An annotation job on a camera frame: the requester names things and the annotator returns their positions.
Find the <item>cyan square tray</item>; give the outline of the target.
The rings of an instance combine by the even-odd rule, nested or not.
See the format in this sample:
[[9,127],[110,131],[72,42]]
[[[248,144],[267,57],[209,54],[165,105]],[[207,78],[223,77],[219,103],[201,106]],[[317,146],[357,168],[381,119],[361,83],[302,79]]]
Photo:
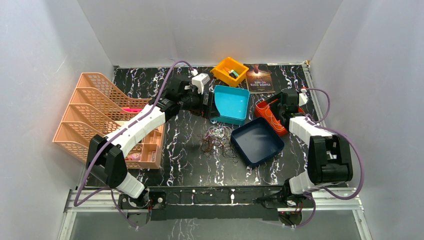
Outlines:
[[242,126],[245,123],[250,92],[243,88],[216,85],[214,102],[220,114],[211,118],[212,121]]

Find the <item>orange square tray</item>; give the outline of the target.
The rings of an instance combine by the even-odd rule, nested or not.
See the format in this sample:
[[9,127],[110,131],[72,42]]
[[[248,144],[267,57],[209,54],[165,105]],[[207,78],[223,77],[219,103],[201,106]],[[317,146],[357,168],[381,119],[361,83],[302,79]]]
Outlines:
[[273,114],[274,99],[268,98],[256,104],[254,114],[261,117],[272,127],[278,136],[282,137],[289,133],[288,125],[285,121],[277,120]]

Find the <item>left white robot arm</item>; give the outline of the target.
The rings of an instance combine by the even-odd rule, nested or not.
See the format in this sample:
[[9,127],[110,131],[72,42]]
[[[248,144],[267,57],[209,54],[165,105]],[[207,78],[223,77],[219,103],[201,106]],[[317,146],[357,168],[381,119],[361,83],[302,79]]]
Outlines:
[[214,101],[214,93],[205,94],[205,85],[211,80],[206,73],[192,78],[175,75],[158,95],[135,117],[106,136],[91,138],[87,155],[88,173],[101,180],[109,188],[128,197],[137,208],[149,203],[145,185],[128,172],[125,158],[150,132],[178,115],[189,111],[195,116],[211,119],[220,115]]

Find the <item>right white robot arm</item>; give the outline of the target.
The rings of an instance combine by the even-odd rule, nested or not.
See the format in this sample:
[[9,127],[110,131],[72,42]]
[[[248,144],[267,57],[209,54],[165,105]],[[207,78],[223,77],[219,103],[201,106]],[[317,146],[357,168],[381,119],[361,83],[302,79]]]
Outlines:
[[286,180],[288,189],[281,194],[282,202],[295,207],[305,192],[351,181],[353,165],[348,141],[300,112],[300,106],[308,102],[306,90],[286,89],[273,98],[270,110],[275,118],[308,147],[306,170]]

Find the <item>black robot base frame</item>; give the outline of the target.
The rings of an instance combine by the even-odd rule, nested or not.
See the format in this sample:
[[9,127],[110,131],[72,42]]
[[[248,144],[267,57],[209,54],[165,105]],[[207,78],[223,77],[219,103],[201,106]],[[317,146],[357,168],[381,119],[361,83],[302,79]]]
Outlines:
[[152,186],[137,199],[126,194],[118,206],[131,214],[146,213],[150,221],[177,219],[259,219],[296,226],[314,201],[277,186]]

